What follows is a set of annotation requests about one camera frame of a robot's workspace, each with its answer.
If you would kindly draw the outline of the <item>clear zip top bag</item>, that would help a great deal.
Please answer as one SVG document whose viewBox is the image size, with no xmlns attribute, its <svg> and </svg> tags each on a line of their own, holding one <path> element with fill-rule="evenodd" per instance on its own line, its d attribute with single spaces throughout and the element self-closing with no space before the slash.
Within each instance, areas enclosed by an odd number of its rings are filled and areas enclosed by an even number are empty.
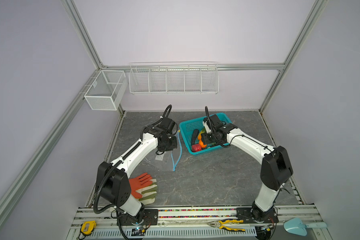
<svg viewBox="0 0 360 240">
<path fill-rule="evenodd" d="M 154 166 L 162 171 L 176 170 L 178 163 L 182 157 L 183 148 L 180 140 L 180 131 L 175 135 L 177 140 L 177 147 L 174 150 L 164 152 L 162 155 L 157 155 L 155 151 L 151 151 L 145 158 L 144 162 Z"/>
</svg>

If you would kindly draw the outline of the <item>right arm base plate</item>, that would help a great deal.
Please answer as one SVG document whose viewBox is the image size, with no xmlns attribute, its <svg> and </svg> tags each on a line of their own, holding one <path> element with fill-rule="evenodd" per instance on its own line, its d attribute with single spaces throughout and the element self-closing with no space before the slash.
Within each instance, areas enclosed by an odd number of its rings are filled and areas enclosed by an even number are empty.
<svg viewBox="0 0 360 240">
<path fill-rule="evenodd" d="M 275 208 L 271 208 L 266 212 L 258 208 L 241 207 L 236 209 L 236 218 L 243 220 L 245 224 L 276 224 L 279 219 Z"/>
</svg>

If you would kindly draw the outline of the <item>white mesh box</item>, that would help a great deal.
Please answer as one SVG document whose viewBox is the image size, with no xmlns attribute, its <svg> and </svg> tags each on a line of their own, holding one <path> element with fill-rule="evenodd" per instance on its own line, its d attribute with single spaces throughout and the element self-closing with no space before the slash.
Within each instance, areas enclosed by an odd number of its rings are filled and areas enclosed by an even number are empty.
<svg viewBox="0 0 360 240">
<path fill-rule="evenodd" d="M 92 110 L 117 111 L 127 85 L 124 71 L 100 70 L 84 97 Z"/>
</svg>

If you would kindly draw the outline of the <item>small red pepper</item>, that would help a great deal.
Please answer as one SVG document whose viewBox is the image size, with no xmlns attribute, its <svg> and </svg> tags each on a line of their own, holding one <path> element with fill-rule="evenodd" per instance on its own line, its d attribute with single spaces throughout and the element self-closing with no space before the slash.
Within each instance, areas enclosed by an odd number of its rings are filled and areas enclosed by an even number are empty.
<svg viewBox="0 0 360 240">
<path fill-rule="evenodd" d="M 194 144 L 191 147 L 193 153 L 199 152 L 202 150 L 202 146 L 200 144 Z"/>
</svg>

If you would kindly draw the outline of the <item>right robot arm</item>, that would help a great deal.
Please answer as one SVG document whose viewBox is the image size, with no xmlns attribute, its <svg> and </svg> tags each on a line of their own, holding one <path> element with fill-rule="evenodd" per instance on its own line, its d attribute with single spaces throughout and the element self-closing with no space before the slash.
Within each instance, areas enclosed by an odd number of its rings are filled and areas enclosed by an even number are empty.
<svg viewBox="0 0 360 240">
<path fill-rule="evenodd" d="M 262 186 L 252 204 L 251 214 L 257 221 L 271 215 L 282 186 L 293 175 L 288 151 L 282 146 L 273 147 L 256 140 L 236 125 L 221 121 L 217 115 L 207 115 L 203 125 L 206 129 L 201 136 L 204 144 L 209 141 L 223 148 L 235 146 L 260 163 Z"/>
</svg>

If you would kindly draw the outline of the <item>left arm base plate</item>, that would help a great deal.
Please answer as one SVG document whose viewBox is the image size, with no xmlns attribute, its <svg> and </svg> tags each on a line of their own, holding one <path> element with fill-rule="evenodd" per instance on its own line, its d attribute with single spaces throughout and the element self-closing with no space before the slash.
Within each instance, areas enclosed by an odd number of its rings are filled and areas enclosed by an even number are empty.
<svg viewBox="0 0 360 240">
<path fill-rule="evenodd" d="M 122 226 L 155 226 L 159 220 L 158 209 L 144 209 L 140 210 L 136 216 L 132 216 L 127 213 L 120 213 L 117 211 L 117 218 L 120 220 Z"/>
</svg>

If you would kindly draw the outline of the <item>teal plastic basket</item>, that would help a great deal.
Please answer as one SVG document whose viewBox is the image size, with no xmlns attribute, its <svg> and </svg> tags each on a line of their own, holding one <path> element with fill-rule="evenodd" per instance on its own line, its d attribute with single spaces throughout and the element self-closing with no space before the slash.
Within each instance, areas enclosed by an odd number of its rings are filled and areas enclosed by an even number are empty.
<svg viewBox="0 0 360 240">
<path fill-rule="evenodd" d="M 228 148 L 228 133 L 234 128 L 231 120 L 224 113 L 210 114 L 180 123 L 180 132 L 186 148 L 192 155 L 203 154 Z"/>
</svg>

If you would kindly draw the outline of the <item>light blue scoop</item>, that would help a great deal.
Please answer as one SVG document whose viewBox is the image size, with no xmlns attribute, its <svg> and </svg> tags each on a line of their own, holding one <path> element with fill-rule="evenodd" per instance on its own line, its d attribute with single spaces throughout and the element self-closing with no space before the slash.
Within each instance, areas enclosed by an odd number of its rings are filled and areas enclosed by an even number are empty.
<svg viewBox="0 0 360 240">
<path fill-rule="evenodd" d="M 291 220 L 288 220 L 283 224 L 283 226 L 288 233 L 303 237 L 308 234 L 307 229 L 327 228 L 327 224 L 325 222 L 304 224 L 300 218 L 293 218 Z"/>
</svg>

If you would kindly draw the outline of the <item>yellow orange mango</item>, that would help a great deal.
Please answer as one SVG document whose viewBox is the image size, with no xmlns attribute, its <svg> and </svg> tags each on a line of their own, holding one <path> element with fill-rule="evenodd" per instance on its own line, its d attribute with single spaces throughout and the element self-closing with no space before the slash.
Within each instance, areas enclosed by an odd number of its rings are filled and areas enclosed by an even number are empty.
<svg viewBox="0 0 360 240">
<path fill-rule="evenodd" d="M 201 146 L 202 149 L 205 149 L 208 146 L 207 144 L 203 143 L 202 140 L 199 140 L 199 145 Z"/>
</svg>

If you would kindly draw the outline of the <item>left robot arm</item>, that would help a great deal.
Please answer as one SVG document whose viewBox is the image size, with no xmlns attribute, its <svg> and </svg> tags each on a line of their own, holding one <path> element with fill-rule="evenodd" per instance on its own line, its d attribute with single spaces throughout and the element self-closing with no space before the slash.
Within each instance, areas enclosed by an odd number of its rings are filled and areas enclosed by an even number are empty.
<svg viewBox="0 0 360 240">
<path fill-rule="evenodd" d="M 144 127 L 140 138 L 120 157 L 99 165 L 93 202 L 95 214 L 115 208 L 133 218 L 142 216 L 144 205 L 132 196 L 129 177 L 153 150 L 163 154 L 177 148 L 178 141 L 173 133 L 176 126 L 174 120 L 161 117 L 158 123 Z"/>
</svg>

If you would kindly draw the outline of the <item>yellow tape measure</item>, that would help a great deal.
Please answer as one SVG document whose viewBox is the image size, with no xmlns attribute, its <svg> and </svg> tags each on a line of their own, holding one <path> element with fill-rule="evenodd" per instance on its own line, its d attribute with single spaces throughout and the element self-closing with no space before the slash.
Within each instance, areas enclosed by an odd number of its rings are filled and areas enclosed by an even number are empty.
<svg viewBox="0 0 360 240">
<path fill-rule="evenodd" d="M 96 221 L 87 221 L 87 222 L 84 222 L 84 223 L 81 225 L 81 228 L 80 228 L 80 233 L 81 233 L 81 235 L 83 235 L 83 236 L 90 236 L 90 235 L 92 234 L 92 232 L 95 230 L 96 225 L 97 225 L 97 222 L 96 222 Z"/>
</svg>

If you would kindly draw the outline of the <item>red white work glove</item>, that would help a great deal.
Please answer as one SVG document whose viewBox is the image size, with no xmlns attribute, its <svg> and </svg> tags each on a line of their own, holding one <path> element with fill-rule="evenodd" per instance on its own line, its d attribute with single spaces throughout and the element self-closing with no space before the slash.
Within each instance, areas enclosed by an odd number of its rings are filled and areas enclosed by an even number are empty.
<svg viewBox="0 0 360 240">
<path fill-rule="evenodd" d="M 153 204 L 158 191 L 157 180 L 148 173 L 129 179 L 131 195 L 144 205 Z"/>
</svg>

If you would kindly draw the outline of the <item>yellow handled pliers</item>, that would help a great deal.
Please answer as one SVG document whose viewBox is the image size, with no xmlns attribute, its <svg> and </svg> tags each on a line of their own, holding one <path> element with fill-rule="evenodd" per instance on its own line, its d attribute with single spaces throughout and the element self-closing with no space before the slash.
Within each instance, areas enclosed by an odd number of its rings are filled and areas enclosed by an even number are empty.
<svg viewBox="0 0 360 240">
<path fill-rule="evenodd" d="M 245 232 L 245 229 L 239 228 L 239 225 L 243 223 L 243 220 L 226 219 L 209 222 L 208 226 L 229 232 Z"/>
</svg>

